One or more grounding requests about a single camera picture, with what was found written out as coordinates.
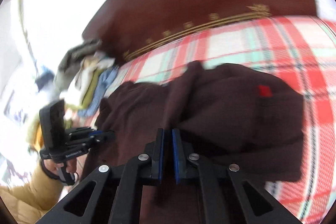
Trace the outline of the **person's left hand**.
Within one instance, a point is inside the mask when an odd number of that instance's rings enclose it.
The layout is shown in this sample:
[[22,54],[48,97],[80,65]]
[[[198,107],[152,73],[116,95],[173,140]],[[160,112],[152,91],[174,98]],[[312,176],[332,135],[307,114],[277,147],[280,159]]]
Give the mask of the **person's left hand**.
[[[60,169],[63,166],[64,166],[63,162],[55,163],[51,159],[42,160],[42,169],[50,177],[53,176],[58,177],[59,176],[58,169]],[[77,159],[71,159],[70,161],[66,162],[66,171],[68,173],[76,173],[76,170],[77,170]]]

